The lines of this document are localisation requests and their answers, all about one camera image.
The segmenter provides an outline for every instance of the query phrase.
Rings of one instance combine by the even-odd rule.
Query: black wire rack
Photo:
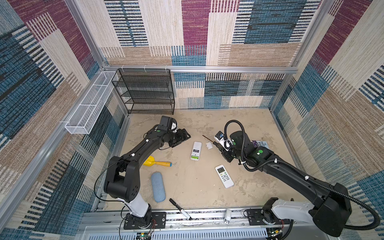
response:
[[[173,114],[175,97],[167,69],[120,68],[112,81],[129,114]]]

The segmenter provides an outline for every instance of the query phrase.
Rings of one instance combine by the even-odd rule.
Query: yellow shovel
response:
[[[171,162],[155,162],[155,158],[152,156],[149,156],[147,160],[143,163],[145,166],[153,166],[154,164],[161,165],[161,166],[166,166],[166,167],[171,167],[172,163]]]

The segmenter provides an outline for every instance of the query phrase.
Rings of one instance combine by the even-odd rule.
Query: remote control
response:
[[[201,142],[194,142],[192,153],[191,153],[191,159],[194,161],[198,161],[200,159],[200,152],[201,152]]]
[[[224,165],[217,166],[217,167],[215,167],[215,169],[216,169],[216,172],[217,172],[218,176],[220,177],[221,181],[223,182],[225,188],[229,188],[229,187],[232,187],[234,185],[233,181],[232,181],[231,177],[229,176],[229,174],[227,173],[227,170],[225,169]]]

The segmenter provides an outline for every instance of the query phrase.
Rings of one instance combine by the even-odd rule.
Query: beige tabletop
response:
[[[283,200],[307,201],[297,191],[266,173],[248,172],[238,165],[237,159],[227,162],[214,146],[207,149],[209,142],[202,136],[214,140],[218,131],[224,132],[225,124],[232,119],[240,121],[251,140],[266,141],[269,148],[282,159],[294,165],[283,138],[268,109],[225,109],[225,110],[178,110],[174,115],[179,128],[185,128],[191,138],[180,145],[166,150],[156,150],[152,156],[156,161],[172,162],[172,167],[153,165],[140,168],[140,193],[152,209],[175,208],[169,198],[181,207],[235,207],[264,205],[271,197]],[[134,114],[131,116],[128,133],[121,154],[129,152],[143,139],[143,134],[160,123],[161,115]],[[231,123],[227,134],[241,130]],[[202,143],[199,161],[190,159],[194,141]],[[215,167],[223,164],[234,186],[225,188]],[[166,199],[157,203],[153,198],[151,175],[160,172],[163,177]],[[104,210],[120,210],[122,204],[107,202]]]

